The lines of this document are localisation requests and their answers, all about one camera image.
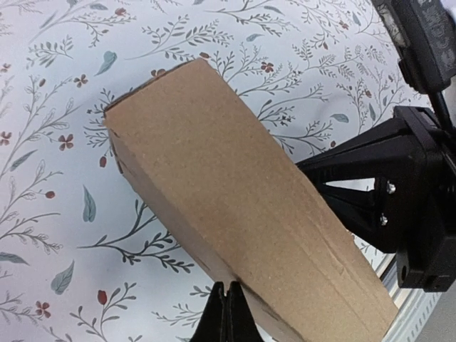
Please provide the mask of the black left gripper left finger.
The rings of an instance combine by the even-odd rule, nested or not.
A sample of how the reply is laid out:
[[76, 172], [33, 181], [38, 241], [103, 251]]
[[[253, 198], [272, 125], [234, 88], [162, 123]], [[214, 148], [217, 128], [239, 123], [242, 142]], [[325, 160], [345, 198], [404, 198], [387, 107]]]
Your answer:
[[190, 342], [225, 342], [227, 340], [227, 297], [224, 283], [214, 283]]

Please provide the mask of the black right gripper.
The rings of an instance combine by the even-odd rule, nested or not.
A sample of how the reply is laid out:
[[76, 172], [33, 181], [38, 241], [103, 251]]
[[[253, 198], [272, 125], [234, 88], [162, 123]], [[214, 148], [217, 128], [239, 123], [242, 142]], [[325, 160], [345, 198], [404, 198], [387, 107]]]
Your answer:
[[427, 108], [393, 117], [298, 162], [309, 178], [374, 178], [368, 191], [320, 184], [345, 228], [395, 253], [403, 288], [445, 292], [455, 282], [455, 144]]

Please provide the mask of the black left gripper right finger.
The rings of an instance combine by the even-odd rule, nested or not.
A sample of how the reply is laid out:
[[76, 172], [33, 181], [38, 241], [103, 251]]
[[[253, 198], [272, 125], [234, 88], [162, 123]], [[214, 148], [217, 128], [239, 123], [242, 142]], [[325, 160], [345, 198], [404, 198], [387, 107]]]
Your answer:
[[262, 342], [239, 282], [233, 281], [227, 292], [227, 340], [229, 342]]

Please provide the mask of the brown cardboard paper box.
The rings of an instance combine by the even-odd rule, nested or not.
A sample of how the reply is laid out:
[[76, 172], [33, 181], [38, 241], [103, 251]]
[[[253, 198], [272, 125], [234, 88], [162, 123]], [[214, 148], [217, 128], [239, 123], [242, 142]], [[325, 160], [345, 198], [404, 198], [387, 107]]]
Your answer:
[[353, 237], [208, 62], [122, 96], [104, 123], [123, 176], [278, 341], [381, 341], [398, 312]]

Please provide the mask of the floral patterned table mat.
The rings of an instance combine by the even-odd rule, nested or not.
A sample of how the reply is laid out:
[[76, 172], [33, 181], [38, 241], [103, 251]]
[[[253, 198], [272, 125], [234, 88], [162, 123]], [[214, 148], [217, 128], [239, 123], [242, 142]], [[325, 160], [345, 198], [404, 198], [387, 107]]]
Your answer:
[[3, 341], [190, 339], [212, 282], [118, 172], [103, 111], [194, 58], [295, 161], [430, 104], [369, 1], [3, 1]]

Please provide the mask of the aluminium front rail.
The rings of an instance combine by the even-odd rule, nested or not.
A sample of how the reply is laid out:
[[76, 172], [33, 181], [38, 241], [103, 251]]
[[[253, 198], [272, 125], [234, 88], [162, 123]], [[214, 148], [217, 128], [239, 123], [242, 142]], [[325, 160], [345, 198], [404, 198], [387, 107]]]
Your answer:
[[443, 292], [427, 293], [420, 289], [401, 289], [398, 286], [396, 262], [393, 254], [385, 256], [376, 272], [398, 307], [398, 315], [383, 341], [415, 341], [435, 310]]

